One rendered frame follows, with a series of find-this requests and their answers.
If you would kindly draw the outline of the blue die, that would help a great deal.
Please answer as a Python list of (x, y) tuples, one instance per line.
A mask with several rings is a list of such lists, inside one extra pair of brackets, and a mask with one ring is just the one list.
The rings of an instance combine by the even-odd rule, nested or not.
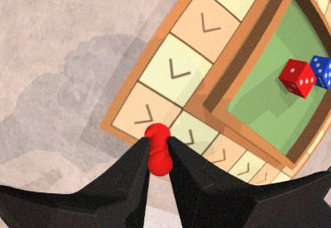
[(331, 59), (323, 56), (313, 56), (310, 61), (310, 67), (316, 76), (315, 86), (321, 86), (321, 88), (328, 89), (331, 86)]

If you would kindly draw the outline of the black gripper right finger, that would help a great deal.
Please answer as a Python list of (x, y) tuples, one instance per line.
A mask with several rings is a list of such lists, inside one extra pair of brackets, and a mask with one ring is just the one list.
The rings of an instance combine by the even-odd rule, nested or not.
[(206, 160), (175, 135), (166, 137), (169, 172), (182, 228), (256, 228), (327, 196), (331, 172), (252, 185)]

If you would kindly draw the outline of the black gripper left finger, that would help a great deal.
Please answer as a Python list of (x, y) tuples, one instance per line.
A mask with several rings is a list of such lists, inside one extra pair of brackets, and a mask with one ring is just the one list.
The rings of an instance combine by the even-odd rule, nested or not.
[(75, 193), (0, 185), (0, 218), (10, 228), (143, 228), (150, 171), (149, 137)]

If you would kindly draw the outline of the red pawn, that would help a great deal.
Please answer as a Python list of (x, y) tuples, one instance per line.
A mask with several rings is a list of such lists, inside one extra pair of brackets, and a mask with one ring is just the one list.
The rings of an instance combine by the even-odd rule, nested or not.
[(173, 169), (173, 159), (170, 157), (166, 137), (172, 135), (169, 128), (162, 124), (150, 125), (144, 131), (149, 137), (148, 169), (155, 176), (168, 175)]

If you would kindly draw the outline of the red die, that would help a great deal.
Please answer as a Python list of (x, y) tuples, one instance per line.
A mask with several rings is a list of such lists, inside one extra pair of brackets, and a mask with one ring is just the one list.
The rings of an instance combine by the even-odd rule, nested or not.
[(278, 76), (280, 82), (287, 87), (289, 93), (302, 96), (306, 99), (307, 94), (316, 82), (316, 76), (307, 61), (289, 59), (287, 66)]

